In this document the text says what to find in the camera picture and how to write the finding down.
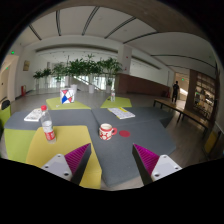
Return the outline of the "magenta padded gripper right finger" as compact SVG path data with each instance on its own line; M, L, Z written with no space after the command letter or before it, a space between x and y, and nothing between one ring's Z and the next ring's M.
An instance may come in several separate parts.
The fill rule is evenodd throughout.
M181 167L168 155L157 155L137 144L133 145L132 154L143 185L148 185L181 170Z

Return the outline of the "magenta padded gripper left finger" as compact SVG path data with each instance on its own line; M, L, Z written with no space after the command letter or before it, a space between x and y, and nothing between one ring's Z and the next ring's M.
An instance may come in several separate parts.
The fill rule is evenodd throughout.
M66 155L56 154L42 169L79 185L91 155L91 144L83 145Z

